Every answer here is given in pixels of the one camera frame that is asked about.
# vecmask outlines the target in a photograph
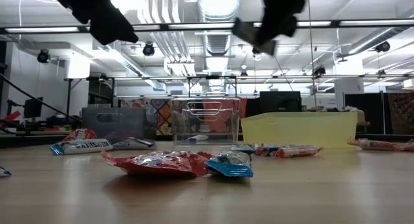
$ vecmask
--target fluorescent light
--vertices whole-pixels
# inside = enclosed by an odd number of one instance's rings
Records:
[[[79,32],[78,27],[24,27],[6,28],[8,33],[48,33],[48,32]]]
[[[299,21],[298,27],[327,27],[330,24],[330,21]]]
[[[341,26],[360,26],[360,25],[408,25],[414,24],[414,19],[396,19],[396,20],[355,20],[355,21],[342,21]]]
[[[136,77],[136,78],[115,78],[116,81],[139,81],[139,80],[143,80],[143,78],[141,77]]]
[[[196,32],[196,36],[231,36],[231,32]]]
[[[150,80],[187,80],[186,77],[151,77]]]
[[[160,30],[159,25],[135,25],[134,30]]]
[[[209,29],[209,28],[223,28],[229,29],[234,26],[234,23],[193,23],[193,24],[172,24],[169,26],[171,30],[181,29]]]
[[[298,27],[327,27],[330,21],[298,21]],[[253,27],[261,27],[261,23],[253,23]]]

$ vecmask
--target wall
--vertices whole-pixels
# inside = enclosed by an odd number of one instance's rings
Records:
[[[15,43],[8,43],[6,53],[6,77],[22,90],[35,97],[43,97],[43,101],[60,111],[66,110],[67,82],[63,81],[65,69],[55,64],[41,64],[37,58],[29,53],[19,51]],[[30,99],[18,90],[4,86],[1,117],[6,116],[8,99],[18,104],[24,104],[25,100]],[[13,107],[13,111],[20,111],[23,116],[22,107]],[[41,117],[36,120],[45,120],[56,112],[43,106]]]

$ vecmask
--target gray storage box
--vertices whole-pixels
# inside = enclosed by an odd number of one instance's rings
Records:
[[[142,108],[85,107],[82,117],[83,128],[93,130],[99,139],[109,142],[128,137],[155,140],[157,118],[147,117]]]

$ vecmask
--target transparent plastic container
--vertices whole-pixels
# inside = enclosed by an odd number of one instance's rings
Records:
[[[171,101],[174,146],[232,145],[239,136],[239,98],[176,98]]]

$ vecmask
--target computer monitor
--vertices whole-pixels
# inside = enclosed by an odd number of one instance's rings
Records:
[[[262,91],[260,92],[260,110],[262,113],[302,111],[300,92]]]
[[[25,118],[36,118],[41,116],[41,107],[42,103],[37,101],[36,99],[26,100],[25,102],[25,110],[24,116]]]

